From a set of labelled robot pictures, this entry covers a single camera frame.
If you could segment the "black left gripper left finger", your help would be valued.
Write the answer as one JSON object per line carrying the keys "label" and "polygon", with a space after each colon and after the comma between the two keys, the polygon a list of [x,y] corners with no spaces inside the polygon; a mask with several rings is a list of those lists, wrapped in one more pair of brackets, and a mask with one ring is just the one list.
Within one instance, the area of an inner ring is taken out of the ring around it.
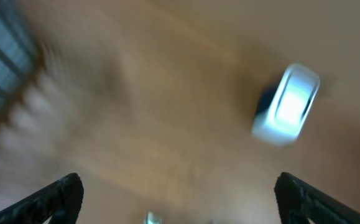
{"label": "black left gripper left finger", "polygon": [[71,173],[0,211],[0,224],[75,224],[83,201],[80,176]]}

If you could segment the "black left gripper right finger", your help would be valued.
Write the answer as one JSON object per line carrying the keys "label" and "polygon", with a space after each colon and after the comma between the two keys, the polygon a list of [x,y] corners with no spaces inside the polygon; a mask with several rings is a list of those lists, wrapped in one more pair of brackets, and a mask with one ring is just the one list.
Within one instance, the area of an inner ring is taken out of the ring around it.
{"label": "black left gripper right finger", "polygon": [[360,224],[360,213],[288,172],[274,187],[283,224]]}

